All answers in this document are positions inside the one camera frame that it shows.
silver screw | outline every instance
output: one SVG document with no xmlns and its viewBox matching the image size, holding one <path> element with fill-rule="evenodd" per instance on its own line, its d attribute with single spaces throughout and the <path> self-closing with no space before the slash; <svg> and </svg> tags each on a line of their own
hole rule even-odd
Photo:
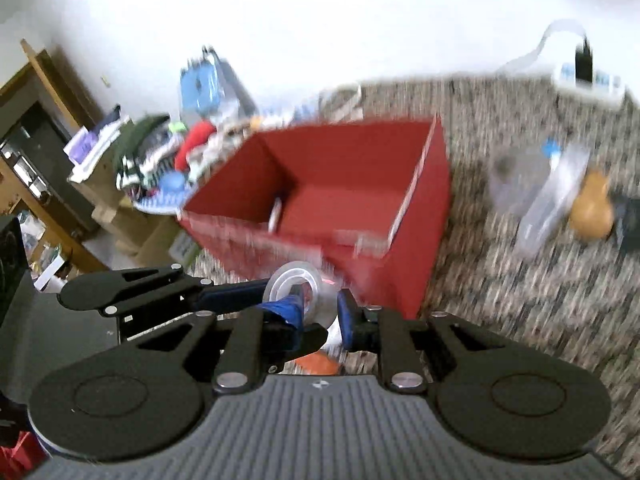
<svg viewBox="0 0 640 480">
<path fill-rule="evenodd" d="M 422 384 L 422 377 L 413 372 L 400 372 L 391 377 L 391 383 L 398 388 L 416 388 Z"/>
<path fill-rule="evenodd" d="M 247 376 L 240 372 L 226 372 L 220 374 L 216 382 L 223 388 L 239 388 L 244 386 L 248 380 Z"/>
</svg>

red box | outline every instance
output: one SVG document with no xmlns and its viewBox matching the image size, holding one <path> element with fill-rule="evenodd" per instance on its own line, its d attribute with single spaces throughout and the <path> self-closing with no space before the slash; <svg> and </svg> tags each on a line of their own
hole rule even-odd
<svg viewBox="0 0 640 480">
<path fill-rule="evenodd" d="M 270 234 L 278 196 L 282 215 Z M 411 318 L 448 209 L 436 117 L 256 133 L 185 205 L 180 223 L 227 271 L 263 278 L 284 261 L 317 265 L 321 255 L 362 300 Z"/>
</svg>

purple object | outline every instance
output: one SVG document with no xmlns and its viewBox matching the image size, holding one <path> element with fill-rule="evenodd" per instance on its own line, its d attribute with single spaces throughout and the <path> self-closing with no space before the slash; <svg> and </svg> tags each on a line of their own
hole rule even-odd
<svg viewBox="0 0 640 480">
<path fill-rule="evenodd" d="M 70 147 L 68 156 L 72 162 L 82 164 L 86 156 L 89 155 L 89 152 L 97 144 L 98 135 L 93 132 L 78 133 L 78 135 L 82 137 Z"/>
</svg>

power strip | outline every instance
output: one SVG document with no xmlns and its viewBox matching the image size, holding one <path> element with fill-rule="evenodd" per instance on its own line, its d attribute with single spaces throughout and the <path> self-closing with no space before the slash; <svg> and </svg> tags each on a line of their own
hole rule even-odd
<svg viewBox="0 0 640 480">
<path fill-rule="evenodd" d="M 588 84 L 575 78 L 575 65 L 568 62 L 558 65 L 554 70 L 552 81 L 558 92 L 570 94 L 601 106 L 619 109 L 625 98 L 625 85 L 619 75 L 612 75 L 602 70 L 593 70 L 593 83 Z"/>
</svg>

carpeted floor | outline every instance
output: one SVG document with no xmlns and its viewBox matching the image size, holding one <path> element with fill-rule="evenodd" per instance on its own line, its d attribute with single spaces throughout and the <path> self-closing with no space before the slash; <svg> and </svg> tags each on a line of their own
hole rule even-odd
<svg viewBox="0 0 640 480">
<path fill-rule="evenodd" d="M 513 254 L 517 222 L 495 215 L 484 164 L 501 146 L 578 140 L 614 189 L 640 196 L 640 110 L 612 112 L 558 98 L 544 80 L 456 78 L 364 87 L 365 118 L 439 112 L 446 128 L 452 207 L 423 311 L 447 310 L 595 373 L 613 409 L 598 451 L 640 476 L 640 254 L 611 241 L 584 245 L 562 228 L 532 262 Z M 208 254 L 193 272 L 235 281 Z M 350 373 L 370 356 L 343 356 Z"/>
</svg>

